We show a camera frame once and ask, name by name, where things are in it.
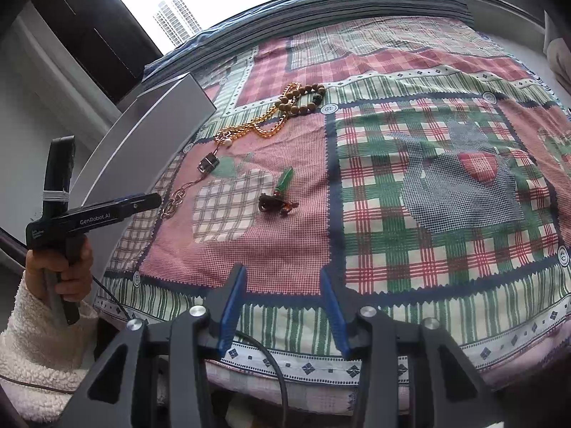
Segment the handle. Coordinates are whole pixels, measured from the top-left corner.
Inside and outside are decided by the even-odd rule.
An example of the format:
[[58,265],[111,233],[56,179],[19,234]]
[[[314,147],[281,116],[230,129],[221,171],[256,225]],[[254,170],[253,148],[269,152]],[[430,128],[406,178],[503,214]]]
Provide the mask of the handle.
[[[81,248],[84,245],[85,235],[79,234],[71,238],[62,240],[60,243],[50,246],[50,248],[63,254],[73,265],[81,258]],[[46,283],[47,300],[50,305],[54,322],[59,327],[73,325],[79,320],[79,305],[76,302],[64,300],[55,292],[55,286],[62,281],[58,272],[44,269],[44,281]]]

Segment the bedspread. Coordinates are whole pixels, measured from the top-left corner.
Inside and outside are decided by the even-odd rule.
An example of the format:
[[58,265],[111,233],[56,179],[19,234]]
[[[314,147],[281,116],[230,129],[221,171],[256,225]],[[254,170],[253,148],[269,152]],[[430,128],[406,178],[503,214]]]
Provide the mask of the bedspread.
[[[217,111],[157,182],[165,199],[198,177],[218,130],[267,111],[289,82],[327,92],[273,137],[221,148],[171,219],[133,218],[104,277],[131,313],[173,319],[243,263],[239,329],[272,349],[287,379],[318,383],[292,404],[322,412],[350,410],[360,373],[321,308],[325,264],[394,319],[436,317],[491,384],[566,345],[571,127],[501,47],[453,19],[357,19],[262,42],[197,80]],[[259,195],[290,166],[299,207],[259,212]],[[96,307],[121,316],[101,291]],[[262,394],[255,376],[274,373],[251,346],[235,342],[222,365],[213,379],[276,398]],[[308,402],[327,391],[334,402]]]

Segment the human hand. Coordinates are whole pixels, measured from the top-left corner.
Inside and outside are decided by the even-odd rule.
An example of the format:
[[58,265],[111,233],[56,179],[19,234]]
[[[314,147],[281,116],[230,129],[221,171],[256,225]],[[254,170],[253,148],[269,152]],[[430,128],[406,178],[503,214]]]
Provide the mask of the human hand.
[[60,272],[62,281],[55,286],[55,292],[61,294],[66,301],[79,302],[91,291],[92,265],[93,251],[87,238],[81,248],[80,260],[71,266],[57,251],[30,250],[26,255],[26,286],[36,298],[47,302],[44,269]]

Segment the rectangular charm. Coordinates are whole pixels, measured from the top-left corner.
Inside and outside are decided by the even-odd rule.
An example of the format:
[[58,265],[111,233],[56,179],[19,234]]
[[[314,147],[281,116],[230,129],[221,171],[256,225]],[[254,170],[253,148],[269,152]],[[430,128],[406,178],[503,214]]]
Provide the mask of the rectangular charm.
[[216,169],[218,164],[220,164],[220,161],[215,154],[208,153],[204,158],[202,158],[201,163],[198,165],[198,170],[203,174],[209,174]]

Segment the metal chain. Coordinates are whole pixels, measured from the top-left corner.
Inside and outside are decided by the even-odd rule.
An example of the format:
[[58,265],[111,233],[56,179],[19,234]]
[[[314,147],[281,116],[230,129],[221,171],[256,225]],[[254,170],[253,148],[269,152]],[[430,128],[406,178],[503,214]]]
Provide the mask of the metal chain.
[[[291,93],[295,90],[299,91],[301,86],[302,85],[298,82],[291,82],[284,89],[283,93],[281,94],[281,97],[286,96],[288,93]],[[301,95],[293,96],[293,98],[291,98],[288,104],[294,105],[298,101],[300,96]],[[243,137],[250,131],[254,131],[262,138],[270,138],[274,136],[282,129],[286,121],[289,119],[288,111],[284,111],[284,115],[281,116],[280,120],[276,123],[276,125],[274,125],[270,129],[264,130],[260,127],[260,124],[262,122],[266,122],[267,120],[271,119],[272,116],[276,113],[276,111],[279,111],[279,107],[273,104],[272,107],[270,107],[264,114],[258,117],[254,117],[251,121],[246,122],[245,124],[228,125],[228,127],[224,127],[223,129],[219,130],[214,137],[214,141],[216,143],[216,149],[214,150],[214,154],[216,154],[216,151],[218,151],[218,148],[220,148],[220,145],[224,143],[225,140],[229,139],[231,144],[232,141],[234,141],[237,138]],[[178,209],[178,206],[180,206],[184,201],[186,196],[186,190],[189,187],[192,187],[193,185],[196,185],[197,183],[204,180],[206,175],[207,174],[202,174],[200,178],[197,178],[196,180],[193,180],[191,182],[187,182],[184,185],[182,185],[182,187],[180,187],[178,190],[176,190],[172,195],[172,197],[167,201],[167,204],[163,209],[162,212],[163,218],[171,218]]]

